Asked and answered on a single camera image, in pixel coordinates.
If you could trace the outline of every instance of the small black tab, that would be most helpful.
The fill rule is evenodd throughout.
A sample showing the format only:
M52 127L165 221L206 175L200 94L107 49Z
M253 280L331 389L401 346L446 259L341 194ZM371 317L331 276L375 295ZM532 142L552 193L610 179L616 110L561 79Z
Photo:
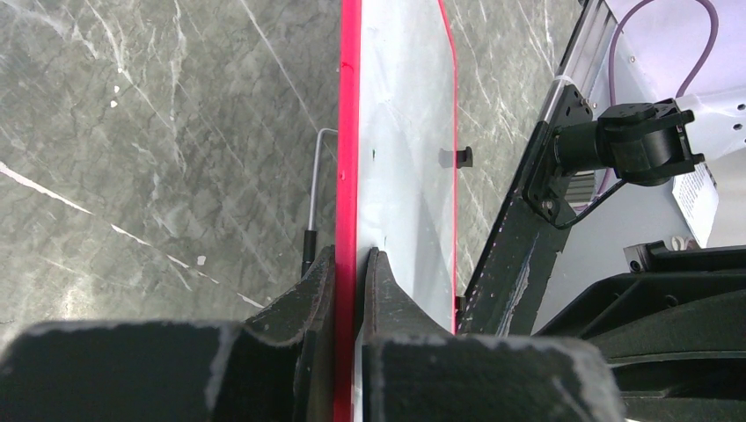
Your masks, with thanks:
M313 261L316 259L316 230L306 230L304 232L304 250L303 263L301 265L301 278L311 268Z
M472 147L466 147L456 151L456 168L462 167L473 167L474 166L474 153Z
M456 296L456 310L466 310L466 298L463 296Z

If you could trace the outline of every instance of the metal rod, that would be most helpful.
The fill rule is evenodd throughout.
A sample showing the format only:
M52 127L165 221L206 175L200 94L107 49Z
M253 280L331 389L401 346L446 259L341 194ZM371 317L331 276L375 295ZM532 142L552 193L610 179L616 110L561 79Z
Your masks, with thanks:
M324 139L324 134L337 134L337 131L330 128L323 128L318 131L316 135L316 152L313 156L313 176L311 176L311 204L308 210L308 230L315 230L316 225L316 191L318 185L318 166L321 161L321 140Z
M542 105L539 120L549 122L568 84L574 84L583 97L590 97L591 86L603 65L616 26L617 20L604 0L587 1Z

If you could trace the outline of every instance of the black mounting bracket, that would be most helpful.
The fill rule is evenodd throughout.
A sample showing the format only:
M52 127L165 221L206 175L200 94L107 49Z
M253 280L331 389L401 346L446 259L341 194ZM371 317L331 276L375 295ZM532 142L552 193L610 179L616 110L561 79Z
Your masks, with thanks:
M593 120L593 113L583 100L578 89L572 85L568 85L562 92L557 103L557 112L554 114L555 118L549 122L549 129L542 140L537 161L531 168L523 189L523 199L548 222L555 222L560 214L574 214L570 204L565 200L570 177L565 177L556 164L552 139L557 136L557 129L560 127Z

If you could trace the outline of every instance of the marble floor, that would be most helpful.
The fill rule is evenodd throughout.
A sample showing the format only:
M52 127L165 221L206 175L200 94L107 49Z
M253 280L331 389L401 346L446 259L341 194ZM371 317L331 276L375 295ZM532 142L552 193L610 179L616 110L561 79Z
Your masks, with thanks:
M581 8L445 4L465 286ZM339 30L340 0L0 0L0 348L48 319L243 319L293 285Z

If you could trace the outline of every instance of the black connector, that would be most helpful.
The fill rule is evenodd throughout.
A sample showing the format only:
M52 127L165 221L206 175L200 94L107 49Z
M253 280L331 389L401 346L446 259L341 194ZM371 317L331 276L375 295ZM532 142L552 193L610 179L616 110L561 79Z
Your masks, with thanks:
M316 230L306 230L304 232L304 254L303 264L301 265L301 278L311 268L314 259L316 259Z
M627 183L662 185L705 159L691 152L686 137L684 125L693 121L694 113L673 99L609 107L597 121L557 129L555 168L571 176L610 167Z

